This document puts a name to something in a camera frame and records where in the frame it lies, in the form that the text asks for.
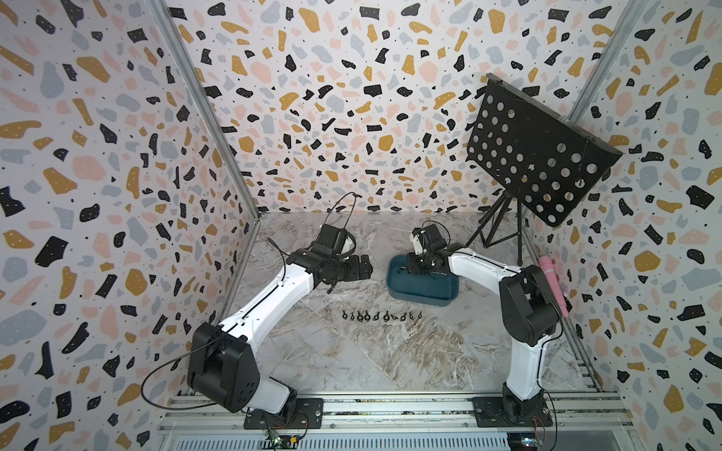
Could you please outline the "teal plastic storage box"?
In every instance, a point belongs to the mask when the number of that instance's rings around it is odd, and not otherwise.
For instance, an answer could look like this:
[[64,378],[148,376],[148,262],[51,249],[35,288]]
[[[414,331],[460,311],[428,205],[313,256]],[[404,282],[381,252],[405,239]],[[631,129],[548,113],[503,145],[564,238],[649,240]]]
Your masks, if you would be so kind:
[[387,291],[394,299],[426,304],[448,306],[459,294],[459,278],[452,274],[411,274],[406,268],[407,257],[397,255],[387,269]]

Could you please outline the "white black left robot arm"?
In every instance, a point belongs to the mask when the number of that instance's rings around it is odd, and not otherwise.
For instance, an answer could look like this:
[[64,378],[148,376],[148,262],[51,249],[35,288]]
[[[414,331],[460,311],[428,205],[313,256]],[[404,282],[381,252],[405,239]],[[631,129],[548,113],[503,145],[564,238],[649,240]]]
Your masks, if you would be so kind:
[[259,371],[256,354],[291,308],[319,285],[367,280],[372,265],[356,252],[347,229],[324,224],[307,247],[281,256],[278,275],[246,306],[218,325],[205,322],[193,334],[189,387],[231,413],[261,411],[288,421],[297,392]]

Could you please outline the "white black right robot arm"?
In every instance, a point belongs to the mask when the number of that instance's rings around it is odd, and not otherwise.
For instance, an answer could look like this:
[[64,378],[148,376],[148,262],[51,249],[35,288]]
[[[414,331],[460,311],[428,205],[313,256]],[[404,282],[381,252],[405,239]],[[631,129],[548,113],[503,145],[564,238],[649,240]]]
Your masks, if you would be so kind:
[[545,346],[554,339],[561,313],[541,268],[511,266],[483,257],[462,244],[451,244],[436,224],[416,227],[410,234],[414,251],[407,255],[411,274],[438,272],[466,278],[489,289],[500,300],[501,319],[511,337],[511,367],[502,386],[496,412],[478,419],[500,417],[513,426],[550,426],[550,407],[541,387]]

